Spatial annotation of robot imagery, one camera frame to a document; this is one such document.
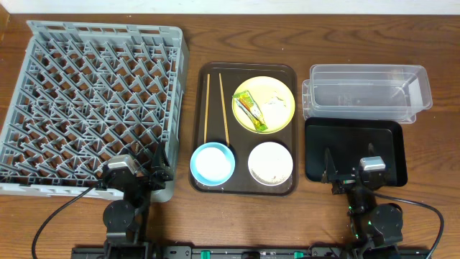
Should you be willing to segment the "light blue bowl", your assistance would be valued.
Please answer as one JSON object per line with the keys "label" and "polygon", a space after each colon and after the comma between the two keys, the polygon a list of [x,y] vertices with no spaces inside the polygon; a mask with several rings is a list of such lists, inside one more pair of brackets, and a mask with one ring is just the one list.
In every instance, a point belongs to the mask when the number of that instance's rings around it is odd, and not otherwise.
{"label": "light blue bowl", "polygon": [[204,186],[219,186],[233,175],[236,159],[232,151],[219,142],[207,142],[193,152],[190,159],[192,177]]}

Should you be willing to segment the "pale pink bowl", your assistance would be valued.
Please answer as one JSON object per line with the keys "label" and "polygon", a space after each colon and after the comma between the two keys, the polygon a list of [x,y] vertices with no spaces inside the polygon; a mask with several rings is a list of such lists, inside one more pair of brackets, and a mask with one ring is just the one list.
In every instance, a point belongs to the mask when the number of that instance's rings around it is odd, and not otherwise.
{"label": "pale pink bowl", "polygon": [[290,151],[277,142],[263,142],[249,154],[248,169],[252,178],[265,186],[279,186],[293,173]]}

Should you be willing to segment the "green snack wrapper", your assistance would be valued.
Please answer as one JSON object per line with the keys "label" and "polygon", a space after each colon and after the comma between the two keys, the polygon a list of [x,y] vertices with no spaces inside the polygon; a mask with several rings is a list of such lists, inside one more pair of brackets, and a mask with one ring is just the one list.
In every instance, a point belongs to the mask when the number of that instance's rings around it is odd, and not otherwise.
{"label": "green snack wrapper", "polygon": [[261,109],[248,90],[244,90],[232,96],[236,105],[248,116],[257,132],[267,129],[265,118]]}

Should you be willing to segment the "white tissue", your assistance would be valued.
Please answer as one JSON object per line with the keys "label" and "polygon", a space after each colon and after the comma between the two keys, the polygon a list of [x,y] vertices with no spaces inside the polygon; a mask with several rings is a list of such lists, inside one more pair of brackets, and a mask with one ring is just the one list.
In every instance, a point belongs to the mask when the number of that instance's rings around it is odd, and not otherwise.
{"label": "white tissue", "polygon": [[270,119],[282,119],[288,112],[285,100],[272,96],[265,104],[264,110]]}

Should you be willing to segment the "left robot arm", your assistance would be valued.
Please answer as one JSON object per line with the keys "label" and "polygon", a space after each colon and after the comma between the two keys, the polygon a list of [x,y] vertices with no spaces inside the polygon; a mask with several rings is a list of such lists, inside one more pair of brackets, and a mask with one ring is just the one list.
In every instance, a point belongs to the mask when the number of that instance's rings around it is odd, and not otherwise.
{"label": "left robot arm", "polygon": [[147,166],[131,155],[117,155],[104,166],[102,184],[123,192],[123,199],[111,202],[103,212],[106,241],[102,258],[148,259],[155,257],[146,238],[153,191],[163,190],[173,173],[163,146],[156,148]]}

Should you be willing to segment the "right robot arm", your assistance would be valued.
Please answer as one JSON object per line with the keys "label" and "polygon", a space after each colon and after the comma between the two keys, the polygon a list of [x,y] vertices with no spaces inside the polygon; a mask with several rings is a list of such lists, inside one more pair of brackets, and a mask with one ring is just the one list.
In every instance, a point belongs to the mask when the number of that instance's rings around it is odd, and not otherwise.
{"label": "right robot arm", "polygon": [[387,183],[387,169],[380,156],[361,158],[357,168],[340,174],[329,149],[324,153],[321,182],[332,185],[333,195],[345,194],[350,227],[356,241],[341,258],[399,258],[395,245],[403,240],[403,211],[397,204],[378,204],[375,190]]}

